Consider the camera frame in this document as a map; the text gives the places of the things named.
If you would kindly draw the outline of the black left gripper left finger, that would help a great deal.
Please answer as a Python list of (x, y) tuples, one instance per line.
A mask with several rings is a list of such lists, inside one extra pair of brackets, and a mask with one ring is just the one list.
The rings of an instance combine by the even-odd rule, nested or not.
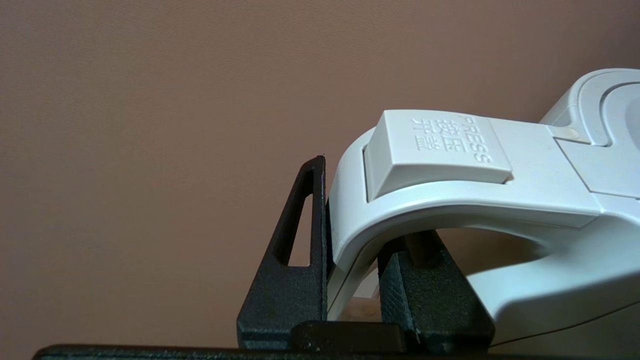
[[(311, 198), (308, 266), (291, 266), (291, 251), (307, 198)], [(292, 330), (328, 317), (329, 242), (326, 159), (300, 167), (262, 261), (237, 316), (242, 349), (290, 349)]]

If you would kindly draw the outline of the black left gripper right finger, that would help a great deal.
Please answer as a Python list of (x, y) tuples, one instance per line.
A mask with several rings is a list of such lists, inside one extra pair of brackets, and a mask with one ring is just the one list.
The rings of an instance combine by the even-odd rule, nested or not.
[(396, 237), (377, 255), (381, 319), (414, 353), (487, 353), (495, 324), (434, 230)]

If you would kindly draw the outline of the white electric kettle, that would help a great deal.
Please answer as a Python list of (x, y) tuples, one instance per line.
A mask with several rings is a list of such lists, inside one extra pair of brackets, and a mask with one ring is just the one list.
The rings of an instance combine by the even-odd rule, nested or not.
[(496, 353), (640, 357), (640, 69), (583, 75), (539, 123), (386, 110), (328, 204), (331, 320), (391, 239), (485, 229), (547, 250), (468, 277)]

